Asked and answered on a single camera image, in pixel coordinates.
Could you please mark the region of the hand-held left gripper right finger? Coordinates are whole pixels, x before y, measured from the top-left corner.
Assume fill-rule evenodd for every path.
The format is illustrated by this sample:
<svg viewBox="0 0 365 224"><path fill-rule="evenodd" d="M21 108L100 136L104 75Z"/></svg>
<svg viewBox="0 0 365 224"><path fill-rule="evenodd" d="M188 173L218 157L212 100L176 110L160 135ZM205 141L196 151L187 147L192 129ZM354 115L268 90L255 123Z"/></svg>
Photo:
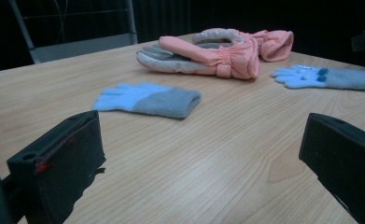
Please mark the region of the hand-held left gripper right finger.
<svg viewBox="0 0 365 224"><path fill-rule="evenodd" d="M311 113L299 159L358 224L365 224L364 131L343 120Z"/></svg>

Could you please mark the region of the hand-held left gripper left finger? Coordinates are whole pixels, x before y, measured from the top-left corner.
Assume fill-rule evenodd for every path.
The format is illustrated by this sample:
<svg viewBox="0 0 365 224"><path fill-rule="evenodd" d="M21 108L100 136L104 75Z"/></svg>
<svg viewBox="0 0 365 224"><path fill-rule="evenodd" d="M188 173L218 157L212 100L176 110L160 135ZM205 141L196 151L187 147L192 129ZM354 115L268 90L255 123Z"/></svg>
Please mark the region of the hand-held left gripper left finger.
<svg viewBox="0 0 365 224"><path fill-rule="evenodd" d="M12 219L63 224L104 162L98 112L65 119L7 160Z"/></svg>

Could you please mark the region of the blue and grey knit glove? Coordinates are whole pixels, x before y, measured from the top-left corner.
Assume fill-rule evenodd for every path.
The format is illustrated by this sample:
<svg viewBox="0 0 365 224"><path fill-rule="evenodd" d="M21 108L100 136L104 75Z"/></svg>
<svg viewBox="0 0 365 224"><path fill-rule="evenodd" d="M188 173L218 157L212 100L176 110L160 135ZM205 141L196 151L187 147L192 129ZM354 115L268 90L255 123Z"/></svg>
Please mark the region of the blue and grey knit glove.
<svg viewBox="0 0 365 224"><path fill-rule="evenodd" d="M365 71L345 68L292 65L272 73L277 83L289 89L322 88L365 91Z"/></svg>
<svg viewBox="0 0 365 224"><path fill-rule="evenodd" d="M201 94L198 91L152 83L135 85L121 83L115 88L103 90L92 108L98 111L121 110L151 116L184 119L200 101Z"/></svg>

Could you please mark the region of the pink padded glove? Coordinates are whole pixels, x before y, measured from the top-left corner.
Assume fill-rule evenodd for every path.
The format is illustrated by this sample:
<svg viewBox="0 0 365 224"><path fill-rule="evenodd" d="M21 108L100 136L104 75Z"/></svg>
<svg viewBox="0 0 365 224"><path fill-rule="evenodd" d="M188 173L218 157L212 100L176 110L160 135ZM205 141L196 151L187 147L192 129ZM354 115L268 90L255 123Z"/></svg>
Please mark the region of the pink padded glove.
<svg viewBox="0 0 365 224"><path fill-rule="evenodd" d="M285 60L292 49L294 34L291 31L262 30L254 34L235 29L212 28L207 29L192 38L193 44L245 42L255 39L258 43L258 54L265 62L279 62Z"/></svg>
<svg viewBox="0 0 365 224"><path fill-rule="evenodd" d="M162 36L157 45L137 51L136 59L145 67L163 73L251 79L260 74L258 48L254 38L222 46L193 45L174 36Z"/></svg>

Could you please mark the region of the white metal table frame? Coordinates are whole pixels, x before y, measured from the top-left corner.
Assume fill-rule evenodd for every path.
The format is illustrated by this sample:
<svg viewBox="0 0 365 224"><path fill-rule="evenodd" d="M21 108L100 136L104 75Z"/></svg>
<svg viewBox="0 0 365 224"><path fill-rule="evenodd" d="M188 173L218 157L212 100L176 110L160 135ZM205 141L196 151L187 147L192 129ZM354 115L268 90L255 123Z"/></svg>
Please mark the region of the white metal table frame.
<svg viewBox="0 0 365 224"><path fill-rule="evenodd" d="M98 51L121 48L137 44L138 41L133 14L133 0L123 1L125 7L123 9L115 9L115 12L122 12L126 15L128 24L127 33L75 41L70 43L55 44L45 47L36 47L29 35L28 29L26 28L24 22L25 20L28 20L28 17L22 16L16 0L8 0L17 20L17 23L20 26L22 36L25 40L33 63L57 61L65 58L76 57L78 55L90 54Z"/></svg>

